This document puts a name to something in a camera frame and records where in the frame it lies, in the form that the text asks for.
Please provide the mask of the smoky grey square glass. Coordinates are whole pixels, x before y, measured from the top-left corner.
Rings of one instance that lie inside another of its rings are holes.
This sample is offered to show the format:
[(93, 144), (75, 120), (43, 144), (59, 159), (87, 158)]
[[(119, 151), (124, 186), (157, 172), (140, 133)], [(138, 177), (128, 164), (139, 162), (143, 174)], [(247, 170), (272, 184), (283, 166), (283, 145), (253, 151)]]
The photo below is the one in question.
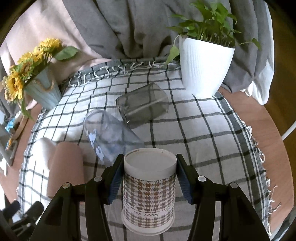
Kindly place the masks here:
[(169, 108), (167, 94), (155, 83), (120, 96), (115, 103), (123, 122), (130, 128), (148, 123), (167, 113)]

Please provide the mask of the pink curtain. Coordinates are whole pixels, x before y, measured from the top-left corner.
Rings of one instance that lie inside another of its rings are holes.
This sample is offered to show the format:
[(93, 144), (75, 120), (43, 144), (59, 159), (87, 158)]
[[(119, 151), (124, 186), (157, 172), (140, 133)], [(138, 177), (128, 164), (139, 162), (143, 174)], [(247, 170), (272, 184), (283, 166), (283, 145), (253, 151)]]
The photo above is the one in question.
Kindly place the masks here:
[(80, 50), (74, 60), (50, 64), (59, 83), (72, 73), (109, 61), (86, 44), (62, 1), (36, 1), (13, 25), (1, 45), (4, 73), (8, 74), (10, 66), (47, 38), (60, 39)]

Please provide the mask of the clear bluish plastic cup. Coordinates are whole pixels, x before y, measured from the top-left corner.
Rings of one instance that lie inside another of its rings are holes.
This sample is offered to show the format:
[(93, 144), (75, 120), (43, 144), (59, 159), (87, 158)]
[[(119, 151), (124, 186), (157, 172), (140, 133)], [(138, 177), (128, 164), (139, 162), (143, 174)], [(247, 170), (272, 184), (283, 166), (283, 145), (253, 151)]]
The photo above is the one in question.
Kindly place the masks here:
[(104, 110), (86, 114), (84, 130), (100, 164), (106, 167), (112, 166), (119, 154), (145, 147), (131, 129)]

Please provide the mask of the checkered white tablecloth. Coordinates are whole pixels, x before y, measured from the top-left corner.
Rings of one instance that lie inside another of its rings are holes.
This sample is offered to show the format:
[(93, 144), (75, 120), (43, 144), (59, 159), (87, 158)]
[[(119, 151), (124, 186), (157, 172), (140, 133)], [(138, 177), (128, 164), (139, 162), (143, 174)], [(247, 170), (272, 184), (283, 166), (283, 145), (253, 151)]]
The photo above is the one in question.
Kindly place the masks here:
[(79, 146), (85, 181), (101, 175), (110, 161), (101, 148), (90, 144), (84, 129), (86, 114), (98, 109), (121, 119), (116, 99), (151, 83), (165, 92), (168, 111), (133, 132), (147, 148), (181, 154), (214, 183), (237, 183), (263, 224), (264, 238), (271, 240), (270, 181), (251, 127), (221, 93), (206, 99), (190, 94), (183, 86), (180, 65), (165, 66), (161, 58), (115, 60), (75, 72), (63, 81), (61, 100), (52, 110), (40, 113), (31, 131), (18, 185), (21, 213), (36, 201), (48, 206), (51, 200), (46, 190), (49, 169), (33, 154), (37, 141), (48, 138), (55, 144)]

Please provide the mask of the green pothos plant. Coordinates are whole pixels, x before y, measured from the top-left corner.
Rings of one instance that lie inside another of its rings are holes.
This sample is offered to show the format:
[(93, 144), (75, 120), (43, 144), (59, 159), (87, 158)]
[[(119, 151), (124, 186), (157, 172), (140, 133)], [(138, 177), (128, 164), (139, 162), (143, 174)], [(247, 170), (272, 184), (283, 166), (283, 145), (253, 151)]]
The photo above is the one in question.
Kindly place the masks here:
[(242, 32), (231, 27), (228, 19), (233, 20), (236, 25), (237, 18), (222, 3), (214, 2), (206, 6), (202, 1), (194, 1), (190, 5), (201, 13), (202, 20), (189, 19), (180, 14), (171, 15), (172, 18), (182, 20), (178, 25), (168, 27), (176, 32), (178, 37), (191, 38), (228, 48), (253, 43), (257, 49), (261, 50), (261, 44), (256, 38), (240, 42), (235, 37), (236, 34)]

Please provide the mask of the yellow sunflower bouquet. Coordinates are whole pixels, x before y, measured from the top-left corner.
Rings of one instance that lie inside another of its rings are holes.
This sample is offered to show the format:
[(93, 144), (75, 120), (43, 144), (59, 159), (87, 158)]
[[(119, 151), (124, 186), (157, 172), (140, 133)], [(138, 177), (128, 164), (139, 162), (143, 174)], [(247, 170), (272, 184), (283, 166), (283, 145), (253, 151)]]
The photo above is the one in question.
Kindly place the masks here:
[(62, 44), (60, 39), (47, 38), (39, 43), (32, 52), (23, 54), (16, 65), (9, 68), (3, 77), (4, 98), (8, 103), (16, 103), (24, 116), (31, 118), (25, 107), (25, 89), (30, 83), (38, 82), (37, 76), (45, 70), (51, 60), (68, 61), (79, 52), (73, 46)]

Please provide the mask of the white floor lamp pole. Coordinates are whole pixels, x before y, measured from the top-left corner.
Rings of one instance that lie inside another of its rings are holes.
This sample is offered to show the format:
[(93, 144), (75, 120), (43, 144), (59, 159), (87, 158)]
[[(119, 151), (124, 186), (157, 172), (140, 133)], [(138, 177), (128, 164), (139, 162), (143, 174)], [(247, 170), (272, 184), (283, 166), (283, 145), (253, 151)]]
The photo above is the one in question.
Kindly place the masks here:
[(296, 121), (285, 131), (285, 133), (281, 136), (282, 140), (285, 140), (294, 130), (296, 129)]

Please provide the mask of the white paper cup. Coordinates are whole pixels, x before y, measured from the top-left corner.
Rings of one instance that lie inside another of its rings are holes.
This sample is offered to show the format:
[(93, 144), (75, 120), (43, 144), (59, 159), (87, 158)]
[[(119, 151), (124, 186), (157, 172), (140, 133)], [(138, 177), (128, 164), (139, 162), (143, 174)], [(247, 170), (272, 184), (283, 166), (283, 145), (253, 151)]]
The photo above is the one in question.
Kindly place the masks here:
[(32, 146), (32, 156), (37, 165), (49, 169), (49, 160), (56, 150), (56, 144), (49, 138), (40, 138)]

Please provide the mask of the white ribbed plant pot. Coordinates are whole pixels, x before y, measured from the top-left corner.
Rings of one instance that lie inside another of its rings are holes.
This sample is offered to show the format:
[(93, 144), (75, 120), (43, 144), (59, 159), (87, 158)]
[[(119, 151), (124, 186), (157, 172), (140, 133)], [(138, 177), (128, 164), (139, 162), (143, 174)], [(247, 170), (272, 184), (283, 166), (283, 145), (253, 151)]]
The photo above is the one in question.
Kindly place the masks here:
[(197, 99), (215, 95), (234, 55), (234, 48), (192, 38), (179, 39), (182, 82)]

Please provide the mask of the light blue ribbed vase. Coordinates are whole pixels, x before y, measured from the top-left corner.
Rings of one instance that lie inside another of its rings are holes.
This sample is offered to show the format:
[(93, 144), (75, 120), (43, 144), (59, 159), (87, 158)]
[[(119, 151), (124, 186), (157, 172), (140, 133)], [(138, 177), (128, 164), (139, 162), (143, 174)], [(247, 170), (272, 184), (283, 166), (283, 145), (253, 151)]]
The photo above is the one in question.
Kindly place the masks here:
[(49, 67), (43, 69), (25, 87), (25, 92), (46, 110), (52, 110), (62, 98), (59, 86)]

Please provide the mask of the houndstooth paper cup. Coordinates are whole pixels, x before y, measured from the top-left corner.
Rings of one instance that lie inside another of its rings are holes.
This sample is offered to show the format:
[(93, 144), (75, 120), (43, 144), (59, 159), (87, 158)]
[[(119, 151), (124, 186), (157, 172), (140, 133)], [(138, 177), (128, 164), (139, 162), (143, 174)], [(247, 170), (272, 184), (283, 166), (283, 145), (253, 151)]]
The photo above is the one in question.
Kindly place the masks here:
[(141, 148), (124, 157), (121, 219), (144, 236), (167, 231), (175, 220), (176, 156), (163, 149)]

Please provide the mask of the pink paper cup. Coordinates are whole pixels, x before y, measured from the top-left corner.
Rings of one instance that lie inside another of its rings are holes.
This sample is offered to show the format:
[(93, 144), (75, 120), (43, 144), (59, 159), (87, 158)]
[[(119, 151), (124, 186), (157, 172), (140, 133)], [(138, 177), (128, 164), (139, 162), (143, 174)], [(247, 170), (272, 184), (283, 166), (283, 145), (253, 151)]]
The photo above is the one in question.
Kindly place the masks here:
[(83, 153), (71, 142), (60, 142), (49, 159), (47, 196), (53, 198), (66, 182), (72, 185), (84, 183)]

